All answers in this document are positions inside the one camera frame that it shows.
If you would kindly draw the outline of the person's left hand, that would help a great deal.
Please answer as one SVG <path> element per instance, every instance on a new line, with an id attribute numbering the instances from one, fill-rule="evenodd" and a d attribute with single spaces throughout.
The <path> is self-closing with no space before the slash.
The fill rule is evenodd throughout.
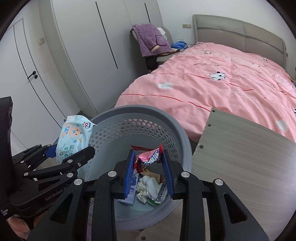
<path id="1" fill-rule="evenodd" d="M 36 217 L 33 221 L 33 226 L 29 227 L 28 224 L 18 216 L 12 216 L 8 218 L 6 221 L 10 225 L 11 229 L 14 233 L 21 239 L 27 240 L 28 236 L 31 234 L 33 228 L 38 224 L 38 222 L 42 219 L 45 213 Z"/>

